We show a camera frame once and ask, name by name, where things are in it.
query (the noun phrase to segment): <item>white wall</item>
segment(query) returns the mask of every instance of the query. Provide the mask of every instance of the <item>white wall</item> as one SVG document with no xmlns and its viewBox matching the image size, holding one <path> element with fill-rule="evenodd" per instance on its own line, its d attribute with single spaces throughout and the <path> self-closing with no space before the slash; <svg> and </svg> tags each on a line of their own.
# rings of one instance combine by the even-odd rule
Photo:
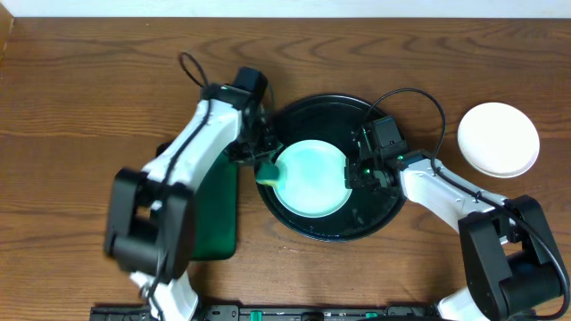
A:
<svg viewBox="0 0 571 321">
<path fill-rule="evenodd" d="M 0 0 L 14 17 L 571 18 L 571 0 Z"/>
</svg>

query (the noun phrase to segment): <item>black bowl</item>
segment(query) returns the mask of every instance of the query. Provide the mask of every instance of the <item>black bowl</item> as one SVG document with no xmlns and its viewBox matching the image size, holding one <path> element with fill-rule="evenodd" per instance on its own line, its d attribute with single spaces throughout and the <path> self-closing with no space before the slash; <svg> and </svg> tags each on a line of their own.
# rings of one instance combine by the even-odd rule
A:
<svg viewBox="0 0 571 321">
<path fill-rule="evenodd" d="M 358 157 L 359 147 L 353 137 L 369 107 L 370 103 L 346 95 L 312 96 L 275 115 L 276 135 L 285 147 L 317 139 L 339 148 L 348 158 Z M 384 116 L 374 109 L 367 121 Z M 286 209 L 272 187 L 258 185 L 258 191 L 280 222 L 302 235 L 328 242 L 346 242 L 375 233 L 394 218 L 405 202 L 398 187 L 354 189 L 347 203 L 336 212 L 323 218 L 305 218 Z"/>
</svg>

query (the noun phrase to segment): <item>white plate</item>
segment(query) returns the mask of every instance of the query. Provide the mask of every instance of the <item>white plate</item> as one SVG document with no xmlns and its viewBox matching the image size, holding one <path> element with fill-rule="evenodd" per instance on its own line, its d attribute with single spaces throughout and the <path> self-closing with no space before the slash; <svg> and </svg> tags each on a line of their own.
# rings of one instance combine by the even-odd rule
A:
<svg viewBox="0 0 571 321">
<path fill-rule="evenodd" d="M 464 115 L 458 145 L 472 167 L 500 178 L 527 172 L 539 155 L 534 123 L 505 103 L 483 103 Z"/>
<path fill-rule="evenodd" d="M 276 160 L 279 169 L 279 201 L 288 210 L 306 218 L 322 218 L 336 212 L 349 200 L 345 188 L 345 155 L 319 140 L 305 140 L 287 147 Z"/>
</svg>

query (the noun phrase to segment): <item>wooden table surface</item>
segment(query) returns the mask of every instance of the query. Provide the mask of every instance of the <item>wooden table surface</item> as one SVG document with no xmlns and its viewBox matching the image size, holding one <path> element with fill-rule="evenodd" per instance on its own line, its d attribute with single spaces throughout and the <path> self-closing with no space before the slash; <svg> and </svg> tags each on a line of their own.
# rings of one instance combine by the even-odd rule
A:
<svg viewBox="0 0 571 321">
<path fill-rule="evenodd" d="M 440 159 L 483 188 L 535 197 L 571 267 L 571 21 L 17 19 L 0 68 L 0 316 L 87 320 L 95 303 L 139 302 L 103 255 L 110 188 L 193 116 L 198 90 L 178 66 L 182 50 L 213 81 L 242 65 L 263 71 L 280 108 L 317 93 L 372 101 L 425 89 L 448 115 Z M 495 101 L 539 130 L 539 159 L 521 177 L 486 177 L 460 156 L 462 115 Z M 412 147 L 434 147 L 440 119 L 429 101 L 401 95 L 382 108 Z M 418 205 L 370 237 L 323 243 L 272 216 L 250 169 L 239 185 L 236 255 L 192 271 L 205 297 L 372 307 L 465 286 L 458 236 Z"/>
</svg>

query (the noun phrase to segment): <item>green object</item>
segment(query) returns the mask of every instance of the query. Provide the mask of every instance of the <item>green object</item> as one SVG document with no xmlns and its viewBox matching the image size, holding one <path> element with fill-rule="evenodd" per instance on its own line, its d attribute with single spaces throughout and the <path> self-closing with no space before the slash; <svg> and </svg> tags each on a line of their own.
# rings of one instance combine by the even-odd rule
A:
<svg viewBox="0 0 571 321">
<path fill-rule="evenodd" d="M 261 311 L 250 312 L 250 321 L 261 321 Z"/>
<path fill-rule="evenodd" d="M 262 161 L 256 171 L 256 182 L 262 185 L 277 186 L 279 169 L 270 160 Z"/>
<path fill-rule="evenodd" d="M 196 192 L 191 260 L 229 259 L 236 251 L 238 168 L 221 154 Z"/>
</svg>

